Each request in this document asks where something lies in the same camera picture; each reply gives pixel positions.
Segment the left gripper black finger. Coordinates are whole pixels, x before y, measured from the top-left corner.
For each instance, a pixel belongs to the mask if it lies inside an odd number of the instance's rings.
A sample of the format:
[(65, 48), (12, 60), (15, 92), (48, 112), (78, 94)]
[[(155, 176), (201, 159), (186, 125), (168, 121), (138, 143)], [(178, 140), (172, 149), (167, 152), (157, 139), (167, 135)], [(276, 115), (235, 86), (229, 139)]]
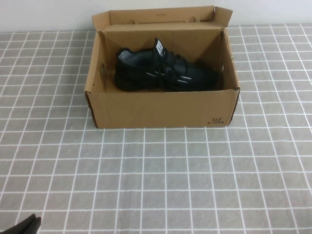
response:
[(25, 220), (17, 224), (15, 233), (16, 234), (36, 234), (37, 233), (36, 221), (37, 221), (36, 215), (31, 214)]
[(41, 226), (41, 217), (36, 217), (30, 225), (30, 234), (36, 234)]

